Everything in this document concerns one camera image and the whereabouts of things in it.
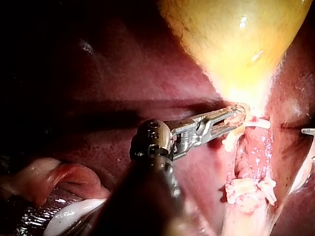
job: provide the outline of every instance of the white tissue strand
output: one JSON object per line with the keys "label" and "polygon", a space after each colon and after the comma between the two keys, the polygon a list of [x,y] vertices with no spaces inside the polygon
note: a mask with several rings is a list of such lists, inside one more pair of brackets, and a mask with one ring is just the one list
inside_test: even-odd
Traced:
{"label": "white tissue strand", "polygon": [[106,199],[87,199],[65,206],[51,219],[43,236],[58,236],[62,234],[82,216],[91,212],[105,201]]}

